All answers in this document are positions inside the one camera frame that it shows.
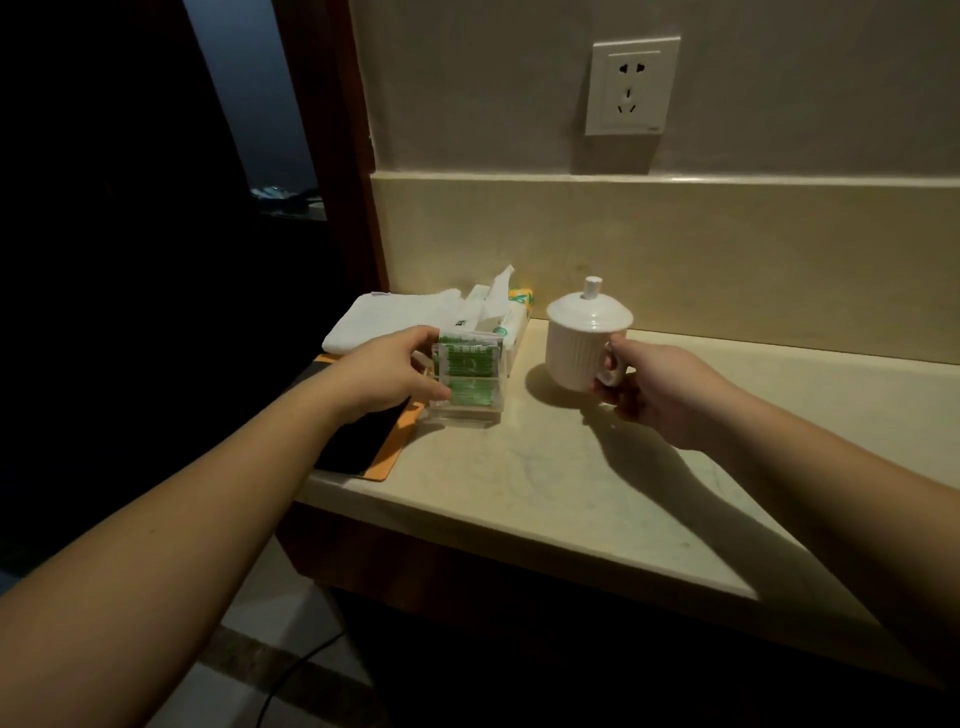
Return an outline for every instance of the white mug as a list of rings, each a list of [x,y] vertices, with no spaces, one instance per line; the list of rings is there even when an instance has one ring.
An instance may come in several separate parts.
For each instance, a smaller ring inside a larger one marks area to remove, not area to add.
[[[608,355],[615,365],[612,370],[606,367]],[[626,363],[610,349],[608,333],[577,331],[550,322],[546,332],[546,371],[560,386],[589,392],[593,381],[599,379],[608,387],[615,387],[623,381],[626,370]]]
[[[609,387],[623,381],[627,365],[618,361],[610,337],[634,322],[622,303],[600,293],[602,279],[590,276],[583,292],[571,293],[547,306],[546,371],[554,381],[574,392],[588,392],[594,379]],[[605,359],[613,360],[607,369]]]

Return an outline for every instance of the beige wall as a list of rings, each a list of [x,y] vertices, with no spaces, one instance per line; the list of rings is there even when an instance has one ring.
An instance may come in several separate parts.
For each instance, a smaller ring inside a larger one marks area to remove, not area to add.
[[[602,276],[634,328],[960,364],[960,186],[377,173],[392,290]]]
[[[958,0],[352,0],[377,166],[960,173]],[[662,137],[583,135],[590,46],[679,34]]]

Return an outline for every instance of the black cable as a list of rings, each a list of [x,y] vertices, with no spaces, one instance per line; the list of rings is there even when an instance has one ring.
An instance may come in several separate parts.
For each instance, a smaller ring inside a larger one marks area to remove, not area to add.
[[[283,670],[283,674],[280,675],[280,676],[276,679],[276,682],[273,683],[272,686],[270,687],[270,692],[267,693],[267,699],[263,701],[263,707],[260,709],[260,715],[257,716],[257,718],[256,718],[256,728],[260,728],[260,725],[263,723],[263,716],[265,716],[265,715],[267,714],[267,708],[270,707],[270,701],[274,699],[274,695],[276,695],[276,694],[279,692],[280,688],[283,687],[283,684],[287,681],[287,679],[288,679],[294,672],[296,672],[297,669],[298,669],[301,665],[303,665],[303,663],[305,663],[305,662],[306,662],[307,660],[309,660],[311,657],[313,657],[314,655],[316,655],[318,652],[321,652],[321,651],[327,649],[328,647],[330,647],[333,643],[335,643],[337,640],[339,640],[339,639],[340,639],[341,637],[343,637],[343,636],[344,636],[344,633],[343,633],[343,632],[340,632],[340,633],[334,635],[334,636],[331,637],[329,640],[327,640],[325,643],[321,644],[320,646],[314,647],[314,648],[311,649],[309,652],[307,652],[305,655],[303,655],[303,657],[299,658],[296,662],[294,662],[291,666],[289,666],[288,668],[286,668],[285,670]]]

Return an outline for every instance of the mug lid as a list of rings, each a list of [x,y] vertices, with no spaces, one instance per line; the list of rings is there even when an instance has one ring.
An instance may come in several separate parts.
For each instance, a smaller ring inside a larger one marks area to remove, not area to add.
[[[575,331],[613,333],[630,328],[634,314],[623,303],[600,293],[603,279],[588,276],[583,293],[568,293],[546,307],[546,315]]]

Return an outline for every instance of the outlet faceplate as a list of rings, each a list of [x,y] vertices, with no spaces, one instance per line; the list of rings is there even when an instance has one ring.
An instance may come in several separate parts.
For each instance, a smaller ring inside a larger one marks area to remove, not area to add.
[[[593,44],[587,136],[662,133],[680,37]]]

